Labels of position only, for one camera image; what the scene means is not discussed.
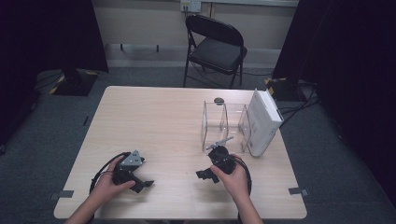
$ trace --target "black tape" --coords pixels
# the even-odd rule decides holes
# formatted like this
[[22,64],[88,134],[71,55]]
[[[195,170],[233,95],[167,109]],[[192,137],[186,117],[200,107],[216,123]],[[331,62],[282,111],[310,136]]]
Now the black tape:
[[301,194],[303,197],[309,194],[307,189],[300,189],[300,188],[289,189],[289,193],[290,195]]
[[59,198],[71,198],[73,197],[73,193],[73,190],[61,190],[58,193],[51,193],[49,199],[58,201]]

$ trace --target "wooden table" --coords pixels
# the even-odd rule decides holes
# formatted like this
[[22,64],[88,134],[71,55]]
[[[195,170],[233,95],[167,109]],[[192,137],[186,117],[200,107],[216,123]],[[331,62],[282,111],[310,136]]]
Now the wooden table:
[[[108,87],[78,153],[54,211],[68,218],[88,196],[91,179],[114,156],[139,150],[146,159],[134,174],[154,180],[140,193],[124,191],[96,214],[110,219],[236,219],[237,209],[222,183],[199,179],[211,165],[202,151],[204,101],[222,97],[226,104],[248,104],[253,91]],[[228,148],[247,164],[253,181],[251,199],[264,219],[301,219],[306,209],[288,153],[278,132],[259,158]]]

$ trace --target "chair seat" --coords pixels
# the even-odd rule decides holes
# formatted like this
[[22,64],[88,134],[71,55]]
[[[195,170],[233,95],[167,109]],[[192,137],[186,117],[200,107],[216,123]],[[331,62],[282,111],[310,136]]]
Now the chair seat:
[[[240,64],[240,47],[229,45],[211,38],[205,38],[196,49],[192,51],[189,60],[214,70],[222,70],[232,74]],[[244,47],[243,57],[248,50]]]

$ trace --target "power cord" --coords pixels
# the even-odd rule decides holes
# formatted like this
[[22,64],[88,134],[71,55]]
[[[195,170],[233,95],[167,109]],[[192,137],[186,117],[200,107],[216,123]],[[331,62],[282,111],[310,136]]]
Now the power cord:
[[302,103],[301,105],[298,105],[298,106],[296,106],[296,107],[283,107],[283,108],[279,108],[279,110],[286,109],[286,108],[288,109],[288,110],[285,111],[285,112],[281,112],[282,116],[284,116],[284,115],[286,115],[286,114],[289,114],[289,113],[292,113],[290,116],[288,116],[287,119],[284,119],[284,120],[283,120],[283,122],[282,122],[282,124],[279,126],[279,128],[281,128],[287,121],[289,121],[298,111],[300,111],[300,110],[302,110],[302,109],[304,109],[304,108],[308,108],[308,107],[311,106],[311,105],[315,105],[315,104],[318,102],[318,98],[317,98],[317,100],[316,100],[315,102],[310,103],[311,100],[312,100],[312,97],[313,97],[313,95],[314,95],[314,92],[316,91],[316,88],[317,88],[317,85],[316,85],[316,84],[313,84],[313,83],[305,83],[305,84],[299,84],[298,87],[300,87],[300,85],[311,86],[311,87],[312,87],[311,93],[309,94],[309,97],[308,97],[308,99],[306,100],[306,102]]
[[242,168],[244,168],[245,173],[247,174],[247,192],[248,192],[248,195],[250,195],[252,181],[251,181],[250,171],[248,170],[248,166],[245,164],[245,162],[242,161],[242,159],[240,159],[239,157],[236,157],[235,155],[222,155],[219,153],[215,153],[214,155],[234,161],[234,162],[238,163],[239,165],[241,165]]
[[187,19],[189,17],[189,7],[183,6],[184,18]]
[[[111,163],[113,162],[116,158],[120,157],[120,156],[124,156],[124,157],[128,157],[131,154],[131,152],[122,152],[119,155],[113,157],[110,161],[108,161],[100,170],[98,173],[96,173],[95,177],[92,179],[91,182],[91,186],[90,186],[90,194],[93,191],[93,189],[95,188],[96,182],[98,181],[99,177],[105,173],[103,172],[103,170],[105,170],[105,168]],[[92,215],[92,217],[90,218],[90,220],[88,221],[88,223],[92,223],[93,219],[94,219],[95,214]]]
[[[200,75],[200,77],[203,78],[205,81],[209,82],[209,84],[204,83],[204,82],[202,82],[202,81],[200,81],[200,80],[198,80],[198,79],[196,79],[196,78],[194,78],[194,80],[199,81],[199,82],[204,83],[204,84],[209,85],[209,86],[218,86],[218,87],[221,87],[221,88],[223,88],[223,89],[227,89],[227,88],[221,86],[219,83],[217,83],[217,82],[215,82],[215,81],[209,79],[208,77],[205,77],[204,74],[203,74],[203,72],[202,72],[200,69],[198,69],[198,67],[197,67],[197,65],[196,65],[195,63],[191,63],[191,64],[192,64],[192,66],[195,68],[195,70],[198,72],[198,74]],[[206,71],[204,71],[204,73],[205,73],[205,74],[215,74],[215,73],[222,74],[222,73],[217,72],[217,71],[212,71],[212,72],[206,72]],[[273,72],[268,73],[268,74],[251,74],[251,73],[243,72],[242,74],[243,74],[243,75],[248,75],[248,76],[253,76],[253,77],[267,77],[267,76],[271,76],[271,75],[273,74]]]
[[50,85],[50,84],[53,84],[56,80],[58,80],[58,79],[61,77],[62,74],[63,74],[63,72],[59,72],[59,73],[52,74],[52,75],[50,75],[50,76],[48,76],[48,77],[43,77],[43,78],[39,79],[39,80],[35,83],[36,85],[37,85],[38,83],[40,83],[40,82],[42,82],[42,81],[48,79],[48,78],[57,76],[57,77],[56,77],[55,79],[53,79],[50,83],[44,84],[44,85],[42,85],[42,86],[40,86],[40,87],[37,87],[37,88],[35,88],[35,90],[38,91],[38,90],[40,90],[40,89],[43,89],[44,87],[47,87],[47,86]]

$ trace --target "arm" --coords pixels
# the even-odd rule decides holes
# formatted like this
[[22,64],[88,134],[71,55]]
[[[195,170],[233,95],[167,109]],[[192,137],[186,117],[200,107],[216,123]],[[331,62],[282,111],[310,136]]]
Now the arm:
[[65,223],[87,223],[100,206],[134,185],[134,181],[118,186],[113,183],[112,171],[121,159],[122,157],[119,157],[108,165],[107,171],[101,175],[91,194]]
[[215,165],[212,165],[210,169],[223,182],[224,187],[233,197],[242,222],[248,224],[263,223],[253,202],[250,200],[248,178],[244,168],[237,163],[230,175],[226,175]]

